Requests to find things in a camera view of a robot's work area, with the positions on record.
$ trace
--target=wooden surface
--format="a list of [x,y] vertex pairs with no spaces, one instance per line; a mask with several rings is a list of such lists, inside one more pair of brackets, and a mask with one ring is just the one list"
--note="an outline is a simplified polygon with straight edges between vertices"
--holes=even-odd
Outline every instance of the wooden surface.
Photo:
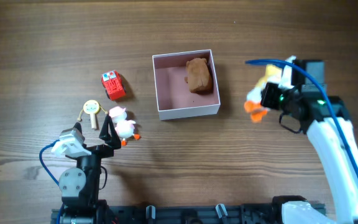
[[[159,121],[152,55],[212,49],[222,105],[216,116]],[[237,205],[302,195],[335,217],[307,137],[244,113],[264,68],[253,58],[320,58],[328,93],[352,115],[358,143],[358,1],[164,1],[0,4],[0,223],[48,223],[59,189],[38,154],[76,122],[83,103],[110,109],[100,74],[116,69],[142,139],[104,159],[110,205]],[[99,124],[103,113],[98,115]],[[86,143],[98,131],[83,115]],[[75,163],[50,151],[58,178]]]

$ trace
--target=open box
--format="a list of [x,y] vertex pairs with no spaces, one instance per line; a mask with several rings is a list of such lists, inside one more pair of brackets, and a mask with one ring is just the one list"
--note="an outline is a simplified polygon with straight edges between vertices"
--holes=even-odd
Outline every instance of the open box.
[[[213,79],[213,91],[205,95],[190,93],[185,82],[186,63],[206,58]],[[195,50],[153,55],[155,92],[160,120],[216,114],[221,106],[211,50]]]

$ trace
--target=cardboard box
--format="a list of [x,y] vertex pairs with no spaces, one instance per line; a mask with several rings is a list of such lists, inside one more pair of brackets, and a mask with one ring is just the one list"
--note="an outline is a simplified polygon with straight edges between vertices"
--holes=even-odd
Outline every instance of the cardboard box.
[[[185,82],[186,62],[206,58],[213,78],[213,91],[206,95],[190,93]],[[155,93],[160,120],[216,114],[221,106],[211,50],[195,50],[153,55]]]

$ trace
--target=brown stuffed toy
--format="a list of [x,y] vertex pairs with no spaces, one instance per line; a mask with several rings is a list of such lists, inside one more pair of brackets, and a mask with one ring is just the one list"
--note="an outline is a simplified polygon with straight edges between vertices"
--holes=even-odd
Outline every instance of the brown stuffed toy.
[[206,66],[205,58],[195,58],[186,63],[188,76],[185,82],[191,93],[208,93],[212,90],[212,77]]

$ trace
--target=red toy car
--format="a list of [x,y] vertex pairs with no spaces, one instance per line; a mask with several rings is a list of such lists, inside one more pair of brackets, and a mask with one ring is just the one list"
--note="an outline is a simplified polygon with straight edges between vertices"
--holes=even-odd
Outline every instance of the red toy car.
[[125,87],[117,71],[113,70],[102,75],[102,84],[106,89],[107,97],[116,100],[125,96]]

